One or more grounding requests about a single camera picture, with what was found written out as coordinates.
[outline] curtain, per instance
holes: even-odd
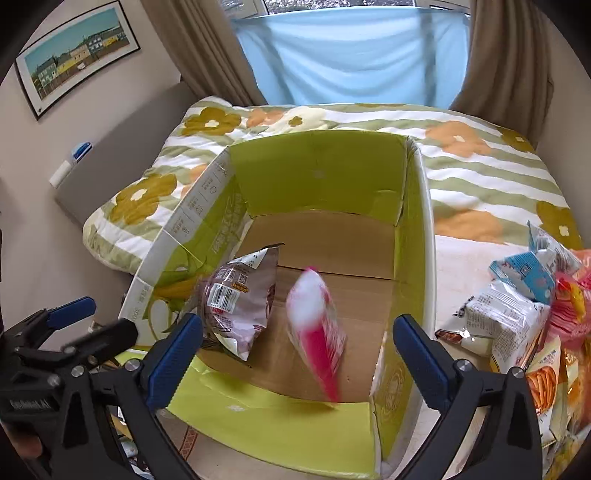
[[[232,24],[259,88],[273,105],[449,108],[466,73],[469,20],[460,12],[326,8]]]
[[[525,135],[536,146],[552,82],[547,37],[530,0],[472,0],[470,57],[450,109]]]
[[[141,0],[156,33],[191,90],[233,105],[262,105],[256,85],[218,0]]]

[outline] pink and white package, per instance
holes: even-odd
[[[336,371],[346,334],[340,328],[335,306],[322,277],[306,269],[287,296],[291,343],[299,351],[331,402],[338,402]]]

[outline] blue gripper pad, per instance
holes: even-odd
[[[150,363],[147,361],[149,356],[151,358],[154,358],[153,355],[160,357],[151,368],[145,385],[146,405],[150,411],[155,412],[168,406],[202,342],[201,318],[193,313],[188,313],[172,333],[164,340],[156,342],[148,355],[144,357],[146,367]]]
[[[392,335],[427,406],[442,413],[447,411],[456,393],[452,357],[410,315],[394,320]]]
[[[47,326],[54,330],[61,330],[73,323],[79,322],[90,315],[94,315],[96,303],[90,297],[83,297],[71,301],[61,307],[49,311]]]

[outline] floral bedding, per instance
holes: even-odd
[[[565,246],[582,248],[556,182],[527,139],[514,131],[417,105],[243,108],[216,97],[191,106],[143,177],[88,218],[86,247],[111,268],[134,274],[180,199],[225,147],[314,129],[413,137],[423,156],[439,235],[526,245],[529,220]]]

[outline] picture frame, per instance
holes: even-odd
[[[140,50],[119,0],[84,12],[24,48],[15,61],[22,90],[39,120],[72,89]]]

